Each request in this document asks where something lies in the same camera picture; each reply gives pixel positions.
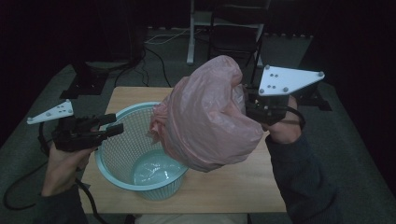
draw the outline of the wooden table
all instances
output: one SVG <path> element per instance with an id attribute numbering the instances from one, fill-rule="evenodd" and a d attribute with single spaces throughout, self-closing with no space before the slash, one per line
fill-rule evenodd
<path id="1" fill-rule="evenodd" d="M 171 90 L 117 87 L 106 113 L 117 113 L 137 103 L 162 101 Z M 164 201 L 148 201 L 133 191 L 111 184 L 100 173 L 94 156 L 90 158 L 82 182 L 91 185 L 90 192 L 101 214 L 285 212 L 264 138 L 246 161 L 210 173 L 190 169 L 179 191 Z M 92 213 L 88 197 L 83 192 L 80 195 L 84 211 Z"/>

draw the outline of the wall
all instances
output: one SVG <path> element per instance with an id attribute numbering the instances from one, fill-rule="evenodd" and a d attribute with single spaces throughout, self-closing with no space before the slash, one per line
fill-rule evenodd
<path id="1" fill-rule="evenodd" d="M 332 1 L 300 65 L 325 72 L 394 194 L 395 11 L 388 0 Z"/>

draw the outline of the plastic basket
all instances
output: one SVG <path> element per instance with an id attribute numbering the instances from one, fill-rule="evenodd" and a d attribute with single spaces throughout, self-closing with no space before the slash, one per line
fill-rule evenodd
<path id="1" fill-rule="evenodd" d="M 116 114 L 124 132 L 102 143 L 95 152 L 103 176 L 114 185 L 136 191 L 148 200 L 164 200 L 179 189 L 188 168 L 152 144 L 148 135 L 152 107 L 158 102 L 131 105 Z"/>

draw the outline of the basket rim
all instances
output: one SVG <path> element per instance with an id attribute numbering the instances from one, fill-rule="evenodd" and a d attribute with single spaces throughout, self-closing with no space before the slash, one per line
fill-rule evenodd
<path id="1" fill-rule="evenodd" d="M 136 111 L 138 109 L 141 108 L 147 108 L 149 106 L 154 106 L 159 104 L 160 102 L 145 102 L 145 103 L 139 103 L 139 104 L 135 104 L 135 105 L 130 105 L 127 106 L 125 108 L 123 108 L 121 111 L 116 113 L 116 118 L 117 120 L 120 120 L 122 118 L 124 118 L 125 116 L 129 115 L 130 113 L 132 113 L 133 111 Z M 107 128 L 108 126 L 111 126 L 112 124 L 107 124 L 104 125 L 103 128 Z M 98 150 L 95 151 L 95 160 L 96 160 L 96 164 L 99 168 L 99 171 L 101 172 L 101 174 L 105 177 L 105 179 L 107 179 L 108 181 L 110 181 L 112 184 L 122 188 L 122 189 L 129 189 L 129 190 L 135 190 L 135 191 L 145 191 L 145 190 L 154 190 L 154 189 L 159 189 L 162 187 L 165 187 L 169 184 L 171 184 L 172 182 L 176 181 L 177 179 L 181 178 L 188 170 L 189 168 L 183 164 L 181 165 L 181 169 L 172 177 L 164 180 L 163 182 L 157 183 L 157 184 L 152 184 L 152 185 L 132 185 L 132 184 L 126 184 L 124 182 L 119 181 L 118 179 L 116 179 L 115 177 L 113 177 L 110 172 L 108 171 L 108 169 L 105 167 L 103 161 L 102 161 L 102 156 L 101 156 L 101 149 L 102 146 L 99 146 Z"/>

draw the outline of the transparent plastic bag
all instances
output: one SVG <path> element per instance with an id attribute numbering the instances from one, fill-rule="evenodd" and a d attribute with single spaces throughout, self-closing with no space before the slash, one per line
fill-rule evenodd
<path id="1" fill-rule="evenodd" d="M 153 108 L 150 132 L 165 153 L 191 169 L 209 172 L 244 161 L 262 139 L 262 126 L 245 115 L 242 73 L 228 56 L 183 77 Z"/>

